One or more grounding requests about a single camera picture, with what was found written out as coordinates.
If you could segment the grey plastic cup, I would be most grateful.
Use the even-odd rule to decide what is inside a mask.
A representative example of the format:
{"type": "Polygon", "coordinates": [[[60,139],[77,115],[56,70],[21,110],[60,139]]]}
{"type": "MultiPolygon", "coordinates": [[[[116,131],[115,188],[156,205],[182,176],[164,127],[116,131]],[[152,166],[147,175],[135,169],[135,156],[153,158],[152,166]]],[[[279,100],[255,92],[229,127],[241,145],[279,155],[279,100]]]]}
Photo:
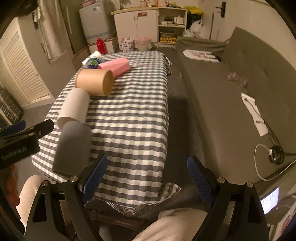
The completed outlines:
{"type": "Polygon", "coordinates": [[[53,162],[53,172],[78,176],[90,165],[92,131],[80,122],[67,122],[61,132],[53,162]]]}

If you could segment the white paper cup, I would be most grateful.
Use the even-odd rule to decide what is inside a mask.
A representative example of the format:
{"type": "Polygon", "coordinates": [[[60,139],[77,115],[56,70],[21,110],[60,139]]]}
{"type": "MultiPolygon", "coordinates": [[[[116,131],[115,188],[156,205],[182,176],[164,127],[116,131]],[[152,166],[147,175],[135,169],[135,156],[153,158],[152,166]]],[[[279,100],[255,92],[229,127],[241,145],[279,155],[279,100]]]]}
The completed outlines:
{"type": "Polygon", "coordinates": [[[57,117],[57,126],[62,129],[69,121],[86,122],[90,96],[81,88],[74,88],[67,94],[57,117]]]}

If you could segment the brown kraft paper cup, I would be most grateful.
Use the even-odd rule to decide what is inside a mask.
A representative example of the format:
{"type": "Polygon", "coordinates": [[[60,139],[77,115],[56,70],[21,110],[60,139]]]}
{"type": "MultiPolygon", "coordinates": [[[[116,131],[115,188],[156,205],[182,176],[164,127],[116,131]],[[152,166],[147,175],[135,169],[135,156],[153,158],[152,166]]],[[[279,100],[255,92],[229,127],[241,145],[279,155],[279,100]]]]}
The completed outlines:
{"type": "Polygon", "coordinates": [[[90,96],[109,96],[114,85],[110,70],[81,69],[75,77],[75,87],[84,89],[90,96]]]}

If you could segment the white louvered door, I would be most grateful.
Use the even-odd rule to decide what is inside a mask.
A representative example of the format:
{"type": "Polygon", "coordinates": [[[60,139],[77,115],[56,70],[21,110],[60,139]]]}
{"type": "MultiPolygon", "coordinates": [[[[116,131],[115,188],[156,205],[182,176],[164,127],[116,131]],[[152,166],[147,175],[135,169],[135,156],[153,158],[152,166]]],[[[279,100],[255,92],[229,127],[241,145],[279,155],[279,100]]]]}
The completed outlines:
{"type": "Polygon", "coordinates": [[[27,51],[17,18],[1,37],[1,87],[24,109],[54,102],[27,51]]]}

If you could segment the grey white checkered tablecloth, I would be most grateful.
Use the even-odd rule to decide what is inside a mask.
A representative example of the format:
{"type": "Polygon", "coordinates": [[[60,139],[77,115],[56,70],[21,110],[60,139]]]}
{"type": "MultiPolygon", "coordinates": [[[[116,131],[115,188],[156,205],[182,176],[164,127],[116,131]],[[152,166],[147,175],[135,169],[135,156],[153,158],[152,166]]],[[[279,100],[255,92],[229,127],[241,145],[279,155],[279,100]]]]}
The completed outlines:
{"type": "Polygon", "coordinates": [[[107,54],[125,57],[130,69],[115,79],[108,97],[92,97],[86,125],[93,132],[91,157],[105,154],[107,172],[95,197],[125,216],[141,216],[180,192],[162,180],[168,134],[171,62],[159,51],[107,54]]]}

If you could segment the cardboard box under fridge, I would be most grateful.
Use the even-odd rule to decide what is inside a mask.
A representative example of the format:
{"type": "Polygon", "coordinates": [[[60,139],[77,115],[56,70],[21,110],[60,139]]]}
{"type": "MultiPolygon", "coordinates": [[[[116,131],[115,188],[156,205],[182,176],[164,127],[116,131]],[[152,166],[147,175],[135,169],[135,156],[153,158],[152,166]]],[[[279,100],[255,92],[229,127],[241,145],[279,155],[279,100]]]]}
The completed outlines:
{"type": "MultiPolygon", "coordinates": [[[[116,50],[119,48],[117,36],[114,36],[111,39],[105,40],[104,47],[106,49],[107,54],[115,53],[116,50]]],[[[97,50],[97,45],[96,45],[96,43],[89,44],[88,48],[89,48],[90,53],[93,53],[94,51],[97,50]]]]}

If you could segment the white paper on sofa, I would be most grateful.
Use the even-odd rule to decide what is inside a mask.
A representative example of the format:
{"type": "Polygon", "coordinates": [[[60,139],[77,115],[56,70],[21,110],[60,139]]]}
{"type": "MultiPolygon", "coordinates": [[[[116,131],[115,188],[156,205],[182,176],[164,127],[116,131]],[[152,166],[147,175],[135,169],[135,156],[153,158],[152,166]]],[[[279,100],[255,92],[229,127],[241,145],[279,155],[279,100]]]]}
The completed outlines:
{"type": "Polygon", "coordinates": [[[255,99],[251,96],[248,96],[245,93],[241,93],[241,99],[243,103],[245,104],[246,108],[248,109],[249,113],[251,114],[253,118],[253,122],[257,128],[257,131],[260,135],[260,137],[263,137],[264,135],[268,134],[268,128],[265,124],[265,121],[260,114],[260,111],[256,105],[255,99]]]}

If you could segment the white hanging towel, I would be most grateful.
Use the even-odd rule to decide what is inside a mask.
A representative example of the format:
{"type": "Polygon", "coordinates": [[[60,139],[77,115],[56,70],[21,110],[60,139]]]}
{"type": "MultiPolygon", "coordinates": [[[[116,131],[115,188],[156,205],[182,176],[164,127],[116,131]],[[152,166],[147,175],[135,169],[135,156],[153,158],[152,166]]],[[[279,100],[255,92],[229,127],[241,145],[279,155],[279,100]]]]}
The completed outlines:
{"type": "Polygon", "coordinates": [[[45,52],[50,61],[63,55],[71,43],[68,38],[59,1],[37,1],[34,21],[41,29],[45,52]]]}

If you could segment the printed package on floor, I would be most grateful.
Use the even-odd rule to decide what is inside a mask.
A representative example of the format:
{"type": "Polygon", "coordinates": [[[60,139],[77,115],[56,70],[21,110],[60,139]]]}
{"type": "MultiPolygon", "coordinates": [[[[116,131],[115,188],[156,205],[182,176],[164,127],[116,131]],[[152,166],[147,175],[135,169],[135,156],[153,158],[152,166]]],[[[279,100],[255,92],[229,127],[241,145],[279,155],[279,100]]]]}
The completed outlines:
{"type": "Polygon", "coordinates": [[[122,38],[121,39],[121,49],[123,52],[130,52],[134,50],[134,39],[128,37],[128,38],[122,38]]]}

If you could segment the white small fridge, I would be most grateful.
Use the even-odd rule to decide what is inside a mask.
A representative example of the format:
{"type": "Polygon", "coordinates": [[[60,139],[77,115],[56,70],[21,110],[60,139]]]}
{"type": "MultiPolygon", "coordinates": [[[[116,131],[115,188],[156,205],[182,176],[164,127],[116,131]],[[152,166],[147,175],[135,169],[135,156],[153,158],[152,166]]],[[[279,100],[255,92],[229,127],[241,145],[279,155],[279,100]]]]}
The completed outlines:
{"type": "Polygon", "coordinates": [[[94,44],[100,38],[103,41],[116,35],[112,12],[115,5],[112,1],[96,1],[79,9],[80,20],[88,44],[94,44]]]}

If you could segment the pink white bucket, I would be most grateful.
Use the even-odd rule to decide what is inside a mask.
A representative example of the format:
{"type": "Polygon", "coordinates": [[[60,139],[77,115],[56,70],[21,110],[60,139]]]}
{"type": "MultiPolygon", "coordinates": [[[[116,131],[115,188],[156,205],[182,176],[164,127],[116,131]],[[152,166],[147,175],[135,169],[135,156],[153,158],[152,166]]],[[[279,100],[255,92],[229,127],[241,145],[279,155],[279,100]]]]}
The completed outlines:
{"type": "Polygon", "coordinates": [[[152,48],[152,41],[150,38],[138,38],[135,41],[135,46],[138,51],[149,51],[152,48]]]}

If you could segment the white kitchen cabinet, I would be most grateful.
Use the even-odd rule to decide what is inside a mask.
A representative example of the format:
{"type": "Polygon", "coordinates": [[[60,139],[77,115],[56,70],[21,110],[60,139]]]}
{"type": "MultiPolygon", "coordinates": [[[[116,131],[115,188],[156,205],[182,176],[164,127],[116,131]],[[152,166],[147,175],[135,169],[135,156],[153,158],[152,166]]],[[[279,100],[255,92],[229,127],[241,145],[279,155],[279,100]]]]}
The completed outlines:
{"type": "Polygon", "coordinates": [[[152,47],[159,46],[159,9],[157,7],[134,7],[111,13],[114,17],[119,47],[124,38],[149,38],[152,47]]]}

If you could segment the printed booklet on sofa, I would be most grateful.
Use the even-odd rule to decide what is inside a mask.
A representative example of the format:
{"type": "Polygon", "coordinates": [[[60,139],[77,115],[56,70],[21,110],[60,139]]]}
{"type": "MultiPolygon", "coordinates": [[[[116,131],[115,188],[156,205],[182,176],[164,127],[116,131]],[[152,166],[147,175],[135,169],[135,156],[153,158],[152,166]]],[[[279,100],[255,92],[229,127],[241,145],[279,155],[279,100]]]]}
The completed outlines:
{"type": "Polygon", "coordinates": [[[205,61],[205,62],[211,62],[211,63],[220,62],[215,55],[213,55],[211,52],[208,52],[208,51],[186,49],[183,51],[183,54],[185,57],[192,60],[205,61]]]}

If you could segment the open white shelf unit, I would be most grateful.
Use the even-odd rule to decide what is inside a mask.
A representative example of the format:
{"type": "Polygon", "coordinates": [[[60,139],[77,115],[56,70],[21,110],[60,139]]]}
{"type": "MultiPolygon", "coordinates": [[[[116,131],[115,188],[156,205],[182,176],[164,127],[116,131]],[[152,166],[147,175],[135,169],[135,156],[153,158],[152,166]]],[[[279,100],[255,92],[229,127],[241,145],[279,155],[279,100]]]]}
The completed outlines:
{"type": "Polygon", "coordinates": [[[187,28],[188,11],[184,8],[158,7],[158,48],[175,47],[177,37],[187,28]]]}

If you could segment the white plastic bag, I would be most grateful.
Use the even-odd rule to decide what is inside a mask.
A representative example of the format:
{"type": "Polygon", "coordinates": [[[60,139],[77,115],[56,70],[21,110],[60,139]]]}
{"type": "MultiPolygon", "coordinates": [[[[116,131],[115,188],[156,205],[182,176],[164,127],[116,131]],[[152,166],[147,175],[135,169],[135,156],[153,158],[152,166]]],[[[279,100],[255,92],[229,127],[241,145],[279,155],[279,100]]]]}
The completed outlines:
{"type": "Polygon", "coordinates": [[[201,21],[194,21],[191,27],[184,31],[183,37],[205,39],[206,28],[201,24],[201,21]]]}

